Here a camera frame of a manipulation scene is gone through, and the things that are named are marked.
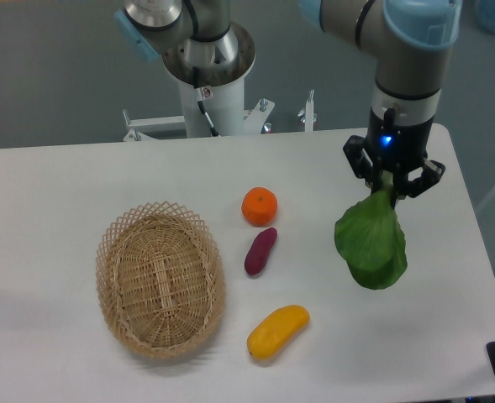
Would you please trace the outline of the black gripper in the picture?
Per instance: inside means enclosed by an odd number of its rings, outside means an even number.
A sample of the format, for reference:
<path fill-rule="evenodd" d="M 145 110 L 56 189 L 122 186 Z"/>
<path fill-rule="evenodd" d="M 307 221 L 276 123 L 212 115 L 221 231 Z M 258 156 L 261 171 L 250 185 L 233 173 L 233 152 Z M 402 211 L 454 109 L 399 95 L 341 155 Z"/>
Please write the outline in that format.
<path fill-rule="evenodd" d="M 436 186 L 446 167 L 438 161 L 425 160 L 433 121 L 431 118 L 412 126 L 393 124 L 384 128 L 383 119 L 370 111 L 366 139 L 352 135 L 343 146 L 355 177 L 376 193 L 382 188 L 382 171 L 393 173 L 393 208 L 400 200 L 416 198 Z M 418 168 L 420 176 L 410 181 L 408 173 Z"/>

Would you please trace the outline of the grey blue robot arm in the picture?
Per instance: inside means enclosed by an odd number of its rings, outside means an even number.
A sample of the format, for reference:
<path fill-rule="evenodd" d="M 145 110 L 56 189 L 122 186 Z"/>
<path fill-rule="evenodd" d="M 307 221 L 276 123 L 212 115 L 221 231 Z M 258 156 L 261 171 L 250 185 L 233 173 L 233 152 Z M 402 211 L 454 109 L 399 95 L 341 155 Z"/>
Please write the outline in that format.
<path fill-rule="evenodd" d="M 368 130 L 344 153 L 372 191 L 392 189 L 392 203 L 421 195 L 445 173 L 426 147 L 452 46 L 458 1 L 301 1 L 303 16 L 377 62 Z M 126 1 L 119 31 L 146 60 L 162 59 L 176 80 L 187 135 L 258 133 L 269 107 L 244 110 L 244 79 L 255 61 L 250 34 L 227 1 Z"/>

